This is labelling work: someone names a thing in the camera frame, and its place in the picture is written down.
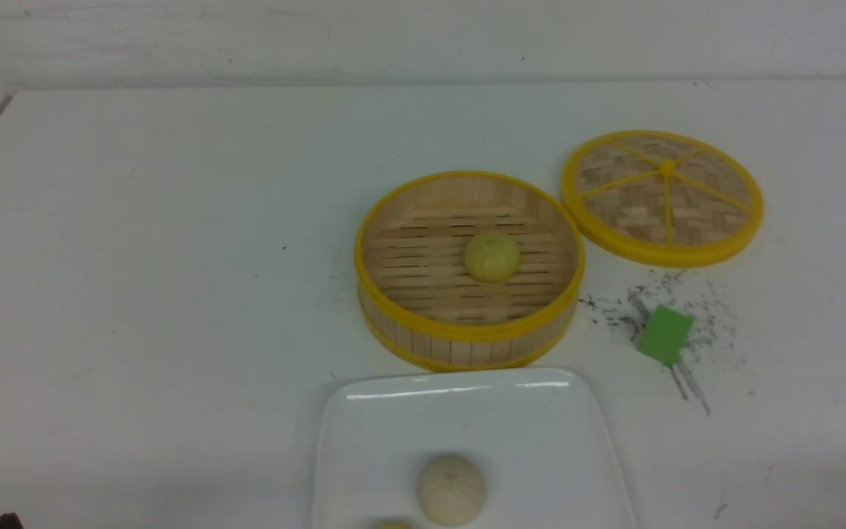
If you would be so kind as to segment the dark left gripper finger tip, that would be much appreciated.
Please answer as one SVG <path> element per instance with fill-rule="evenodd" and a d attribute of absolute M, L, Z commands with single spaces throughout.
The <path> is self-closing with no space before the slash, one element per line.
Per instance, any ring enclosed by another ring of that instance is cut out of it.
<path fill-rule="evenodd" d="M 0 529 L 23 529 L 23 523 L 16 513 L 6 513 L 0 516 Z"/>

